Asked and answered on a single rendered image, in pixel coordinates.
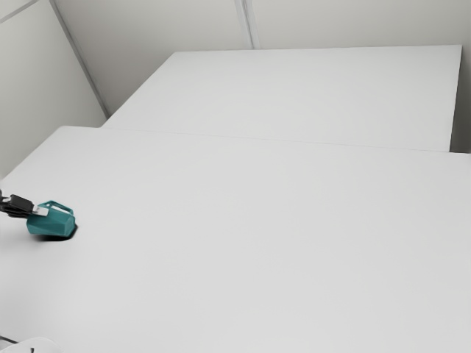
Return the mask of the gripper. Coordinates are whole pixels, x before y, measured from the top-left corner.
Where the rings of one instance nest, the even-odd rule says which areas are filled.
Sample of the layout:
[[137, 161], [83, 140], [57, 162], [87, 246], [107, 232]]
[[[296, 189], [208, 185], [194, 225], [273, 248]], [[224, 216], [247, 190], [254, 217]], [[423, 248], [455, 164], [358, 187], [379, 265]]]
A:
[[47, 216], [49, 209], [34, 205], [30, 200], [17, 195], [4, 196], [0, 189], [0, 212], [11, 218], [28, 218], [30, 215]]

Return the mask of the teal faceted mug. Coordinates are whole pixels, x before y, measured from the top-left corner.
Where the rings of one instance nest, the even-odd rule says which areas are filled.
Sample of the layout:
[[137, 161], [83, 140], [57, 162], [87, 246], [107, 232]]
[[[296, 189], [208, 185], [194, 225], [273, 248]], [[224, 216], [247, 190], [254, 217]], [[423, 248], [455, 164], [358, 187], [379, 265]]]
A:
[[53, 200], [39, 204], [27, 217], [26, 227], [32, 235], [60, 238], [70, 238], [78, 228], [74, 211]]

